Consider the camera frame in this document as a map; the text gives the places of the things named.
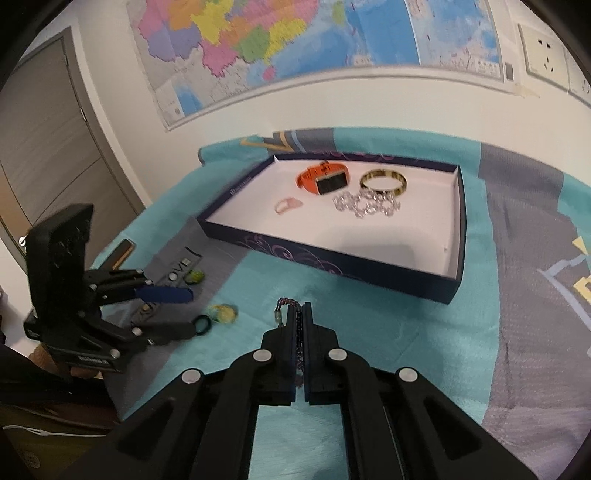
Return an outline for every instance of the screw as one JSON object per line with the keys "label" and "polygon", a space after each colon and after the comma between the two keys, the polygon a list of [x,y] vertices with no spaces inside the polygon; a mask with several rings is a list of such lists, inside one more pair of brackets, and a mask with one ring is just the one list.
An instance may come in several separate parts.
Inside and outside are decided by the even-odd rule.
{"label": "screw", "polygon": [[412,368],[403,368],[400,372],[398,372],[398,376],[400,377],[400,380],[412,383],[418,378],[418,373]]}
{"label": "screw", "polygon": [[186,384],[196,383],[201,380],[201,372],[199,370],[195,370],[194,368],[185,370],[181,375],[181,379]]}
{"label": "screw", "polygon": [[333,348],[329,352],[329,358],[337,362],[342,362],[343,360],[345,360],[345,358],[347,358],[347,352],[344,351],[342,348]]}
{"label": "screw", "polygon": [[257,350],[256,352],[254,352],[252,354],[252,357],[257,362],[267,362],[273,357],[273,354],[269,350],[265,350],[264,348],[261,348],[260,350]]}

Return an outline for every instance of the map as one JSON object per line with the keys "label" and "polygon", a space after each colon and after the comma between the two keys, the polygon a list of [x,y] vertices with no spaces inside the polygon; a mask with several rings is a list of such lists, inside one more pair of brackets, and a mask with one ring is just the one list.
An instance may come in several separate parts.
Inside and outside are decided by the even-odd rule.
{"label": "map", "polygon": [[128,12],[168,127],[315,73],[421,66],[501,78],[487,0],[131,0]]}

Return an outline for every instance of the watch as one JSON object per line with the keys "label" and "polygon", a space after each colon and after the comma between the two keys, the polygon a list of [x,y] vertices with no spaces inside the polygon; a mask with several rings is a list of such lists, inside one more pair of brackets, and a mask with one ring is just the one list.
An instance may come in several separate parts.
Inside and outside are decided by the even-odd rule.
{"label": "watch", "polygon": [[310,193],[324,195],[345,188],[349,184],[349,170],[342,163],[325,161],[300,173],[295,184]]}

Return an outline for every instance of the power outlet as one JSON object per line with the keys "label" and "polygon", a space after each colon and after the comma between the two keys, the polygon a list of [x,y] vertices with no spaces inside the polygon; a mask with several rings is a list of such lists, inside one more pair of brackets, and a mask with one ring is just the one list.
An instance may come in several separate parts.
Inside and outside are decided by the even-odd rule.
{"label": "power outlet", "polygon": [[519,24],[527,73],[569,89],[569,71],[560,40],[544,35],[533,28]]}
{"label": "power outlet", "polygon": [[585,78],[568,50],[566,51],[566,64],[569,68],[570,93],[591,106],[591,86],[589,81]]}

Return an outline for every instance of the yellow ring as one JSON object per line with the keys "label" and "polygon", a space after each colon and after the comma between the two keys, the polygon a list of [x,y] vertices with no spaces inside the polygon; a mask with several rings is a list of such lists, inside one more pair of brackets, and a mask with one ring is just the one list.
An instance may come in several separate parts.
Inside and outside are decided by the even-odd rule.
{"label": "yellow ring", "polygon": [[[402,183],[402,185],[400,185],[400,187],[397,187],[395,189],[391,189],[391,190],[376,190],[373,189],[372,187],[368,187],[365,182],[367,182],[368,180],[371,179],[375,179],[377,177],[391,177],[393,179],[399,180],[400,183]],[[379,169],[379,170],[371,170],[367,173],[365,173],[361,179],[359,180],[359,185],[361,186],[361,188],[363,189],[368,189],[371,190],[372,192],[375,192],[377,194],[380,195],[394,195],[395,197],[398,197],[400,195],[402,195],[405,191],[406,191],[406,187],[407,187],[407,180],[404,177],[404,175],[402,175],[401,173],[394,171],[394,170],[384,170],[383,168]]]}

